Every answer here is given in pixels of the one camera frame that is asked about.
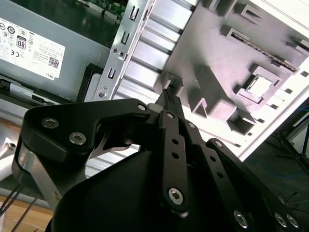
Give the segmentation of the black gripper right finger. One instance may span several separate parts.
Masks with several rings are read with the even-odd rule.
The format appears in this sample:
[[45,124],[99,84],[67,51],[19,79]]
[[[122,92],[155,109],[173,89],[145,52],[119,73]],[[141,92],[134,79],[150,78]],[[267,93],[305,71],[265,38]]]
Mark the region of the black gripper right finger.
[[190,180],[210,232],[300,232],[302,223],[221,141],[205,142],[184,118],[174,96],[186,157],[193,166]]

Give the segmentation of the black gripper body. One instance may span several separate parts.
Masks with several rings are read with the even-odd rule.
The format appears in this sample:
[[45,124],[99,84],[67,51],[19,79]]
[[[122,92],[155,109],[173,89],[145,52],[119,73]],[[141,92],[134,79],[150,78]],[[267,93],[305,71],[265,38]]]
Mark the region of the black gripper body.
[[132,155],[76,185],[58,204],[51,232],[231,232],[234,226],[211,189],[211,181],[187,164],[189,214],[179,218],[163,206],[159,160]]

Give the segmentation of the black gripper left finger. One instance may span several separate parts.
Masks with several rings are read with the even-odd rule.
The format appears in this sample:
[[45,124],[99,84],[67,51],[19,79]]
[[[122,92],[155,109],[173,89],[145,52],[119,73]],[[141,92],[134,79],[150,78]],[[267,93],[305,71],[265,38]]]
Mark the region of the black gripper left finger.
[[189,213],[184,136],[168,89],[153,105],[137,99],[35,107],[22,124],[12,171],[56,210],[76,185],[138,153],[159,160],[161,200],[175,215]]

